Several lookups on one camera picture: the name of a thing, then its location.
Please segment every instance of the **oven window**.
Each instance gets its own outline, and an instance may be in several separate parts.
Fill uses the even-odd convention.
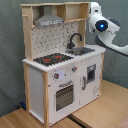
[[[73,85],[56,92],[56,111],[73,103]]]

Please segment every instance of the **control knob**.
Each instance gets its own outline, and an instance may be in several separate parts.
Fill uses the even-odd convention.
[[[55,74],[54,74],[54,78],[55,78],[55,79],[59,79],[59,74],[58,74],[58,73],[55,73]]]
[[[73,67],[72,71],[75,72],[78,68],[77,67]]]

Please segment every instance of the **wooden table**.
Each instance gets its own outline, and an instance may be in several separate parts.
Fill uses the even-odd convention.
[[[0,128],[44,128],[37,119],[23,109],[0,118]],[[50,128],[81,128],[69,118],[64,118]]]
[[[128,89],[102,80],[101,97],[71,117],[87,128],[115,128],[128,118]]]

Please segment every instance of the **toy sink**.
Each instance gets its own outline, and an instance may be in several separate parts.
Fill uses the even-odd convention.
[[[94,51],[95,51],[94,49],[90,49],[86,47],[77,47],[73,49],[68,49],[65,51],[65,53],[73,54],[77,56],[77,55],[83,55],[83,54],[87,54],[87,53],[94,52]]]

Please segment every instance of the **white toy kitchen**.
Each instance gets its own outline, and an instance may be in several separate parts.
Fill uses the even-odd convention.
[[[21,6],[27,111],[49,127],[101,95],[105,49],[85,44],[89,2]]]

